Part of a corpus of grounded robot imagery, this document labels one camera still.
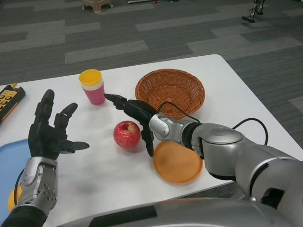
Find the gray carpet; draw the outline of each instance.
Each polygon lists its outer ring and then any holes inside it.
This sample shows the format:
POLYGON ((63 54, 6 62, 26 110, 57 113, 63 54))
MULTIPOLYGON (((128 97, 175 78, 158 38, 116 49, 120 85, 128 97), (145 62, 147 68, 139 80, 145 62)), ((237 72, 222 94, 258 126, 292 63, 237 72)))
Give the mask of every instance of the gray carpet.
POLYGON ((2 0, 0 84, 217 53, 303 147, 303 3, 267 0, 249 24, 252 2, 113 0, 94 15, 80 0, 2 0))

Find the orange plate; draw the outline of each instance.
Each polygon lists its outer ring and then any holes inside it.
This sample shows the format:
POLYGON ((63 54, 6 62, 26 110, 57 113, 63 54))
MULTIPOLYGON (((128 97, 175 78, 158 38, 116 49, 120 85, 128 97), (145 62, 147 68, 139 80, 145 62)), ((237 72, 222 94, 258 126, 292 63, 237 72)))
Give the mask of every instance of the orange plate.
POLYGON ((194 151, 173 141, 166 141, 156 147, 153 165, 165 180, 189 183, 200 175, 203 161, 194 151))

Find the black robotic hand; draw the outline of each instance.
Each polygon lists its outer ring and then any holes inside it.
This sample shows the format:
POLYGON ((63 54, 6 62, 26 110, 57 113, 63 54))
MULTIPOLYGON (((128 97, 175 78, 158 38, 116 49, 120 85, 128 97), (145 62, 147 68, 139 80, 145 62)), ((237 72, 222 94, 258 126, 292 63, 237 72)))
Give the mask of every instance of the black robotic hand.
POLYGON ((57 113, 54 127, 48 120, 53 110, 54 92, 47 90, 40 103, 38 103, 35 122, 31 125, 28 135, 28 145, 31 157, 47 157, 56 160, 59 154, 75 153, 76 150, 89 148, 84 142, 71 142, 67 140, 66 127, 78 105, 72 103, 57 113))
POLYGON ((105 98, 114 103, 118 110, 123 110, 128 116, 136 119, 143 126, 141 137, 145 141, 148 154, 153 157, 153 133, 151 132, 148 123, 151 118, 158 114, 158 111, 140 100, 127 100, 119 95, 104 94, 105 98))

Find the white table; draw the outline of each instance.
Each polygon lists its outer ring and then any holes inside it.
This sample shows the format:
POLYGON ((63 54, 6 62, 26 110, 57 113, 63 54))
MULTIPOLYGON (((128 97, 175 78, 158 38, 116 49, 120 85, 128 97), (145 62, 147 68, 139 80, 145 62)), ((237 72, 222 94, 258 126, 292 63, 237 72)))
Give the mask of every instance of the white table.
MULTIPOLYGON (((194 114, 201 122, 232 127, 245 118, 259 118, 268 129, 270 146, 303 160, 302 149, 219 55, 105 70, 102 72, 105 90, 135 99, 134 89, 139 79, 152 70, 164 68, 185 70, 202 81, 206 99, 194 114)), ((78 103, 67 134, 69 140, 90 144, 87 150, 60 155, 58 202, 45 226, 172 199, 226 183, 211 177, 205 169, 196 181, 187 185, 162 180, 155 173, 143 141, 137 153, 132 154, 115 144, 114 127, 131 119, 109 101, 101 106, 91 105, 80 87, 78 75, 20 83, 20 86, 27 95, 0 126, 0 145, 27 138, 36 105, 49 88, 55 92, 50 122, 65 106, 78 103)), ((264 143, 265 135, 258 123, 247 122, 238 129, 250 140, 264 143)))

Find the red apple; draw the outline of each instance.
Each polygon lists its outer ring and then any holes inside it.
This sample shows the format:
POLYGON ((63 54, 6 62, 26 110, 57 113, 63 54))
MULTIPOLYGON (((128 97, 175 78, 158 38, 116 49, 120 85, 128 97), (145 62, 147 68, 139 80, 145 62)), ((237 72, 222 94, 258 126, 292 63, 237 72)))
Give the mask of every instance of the red apple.
POLYGON ((135 122, 120 122, 114 129, 114 140, 122 148, 134 148, 140 138, 140 128, 135 122))

